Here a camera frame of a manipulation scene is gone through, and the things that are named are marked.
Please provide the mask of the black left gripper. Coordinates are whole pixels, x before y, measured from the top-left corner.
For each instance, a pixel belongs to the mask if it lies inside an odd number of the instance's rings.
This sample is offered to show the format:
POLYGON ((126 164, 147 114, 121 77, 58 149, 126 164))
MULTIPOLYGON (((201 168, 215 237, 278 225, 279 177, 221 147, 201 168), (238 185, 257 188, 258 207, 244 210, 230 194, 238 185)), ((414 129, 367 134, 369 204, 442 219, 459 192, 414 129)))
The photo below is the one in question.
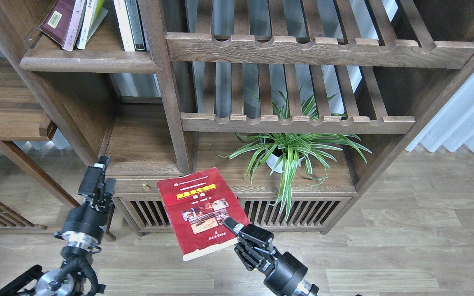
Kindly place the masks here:
POLYGON ((105 171, 109 166, 110 159, 108 156, 101 155, 96 166, 87 167, 78 190, 78 194, 84 196, 84 203, 78 208, 81 214, 88 209, 104 214, 111 212, 116 180, 105 178, 105 171))

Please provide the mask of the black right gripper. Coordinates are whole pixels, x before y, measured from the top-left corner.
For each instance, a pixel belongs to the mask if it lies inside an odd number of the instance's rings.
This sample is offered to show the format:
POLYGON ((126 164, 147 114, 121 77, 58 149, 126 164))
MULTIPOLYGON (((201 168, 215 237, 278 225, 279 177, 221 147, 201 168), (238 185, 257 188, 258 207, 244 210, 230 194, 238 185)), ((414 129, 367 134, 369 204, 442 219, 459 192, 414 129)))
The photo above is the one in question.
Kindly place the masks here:
POLYGON ((272 244, 272 232, 253 224, 245 227, 231 217, 226 218, 223 225, 237 236, 235 253, 248 271, 256 269, 263 274, 270 274, 274 270, 277 249, 272 244))

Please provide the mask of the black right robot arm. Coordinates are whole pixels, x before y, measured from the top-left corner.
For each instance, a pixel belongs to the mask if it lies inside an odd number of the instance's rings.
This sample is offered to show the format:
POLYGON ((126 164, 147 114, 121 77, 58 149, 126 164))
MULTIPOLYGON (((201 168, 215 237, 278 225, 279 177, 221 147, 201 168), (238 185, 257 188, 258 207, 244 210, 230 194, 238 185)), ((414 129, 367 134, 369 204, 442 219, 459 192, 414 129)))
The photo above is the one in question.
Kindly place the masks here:
POLYGON ((304 279, 308 268, 291 253, 280 254, 273 245, 274 234, 253 224, 244 226, 231 217, 226 226, 237 236, 235 253, 248 271, 265 275, 264 285, 277 296, 316 296, 318 287, 304 279))

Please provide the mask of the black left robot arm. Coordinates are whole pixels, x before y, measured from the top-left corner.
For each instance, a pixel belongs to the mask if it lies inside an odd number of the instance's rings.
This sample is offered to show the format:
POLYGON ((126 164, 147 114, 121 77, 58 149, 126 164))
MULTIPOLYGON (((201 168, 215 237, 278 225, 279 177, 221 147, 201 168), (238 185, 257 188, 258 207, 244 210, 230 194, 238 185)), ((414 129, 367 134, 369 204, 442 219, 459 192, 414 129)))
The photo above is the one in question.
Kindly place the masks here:
POLYGON ((0 289, 0 296, 82 296, 85 280, 91 284, 89 296, 104 292, 106 286, 98 283, 91 264, 92 255, 101 251, 99 244, 114 210, 116 180, 105 176, 109 162, 110 157, 102 155, 87 168, 78 190, 83 204, 71 210, 62 230, 54 234, 67 241, 60 253, 60 268, 42 272, 42 267, 35 265, 0 289))

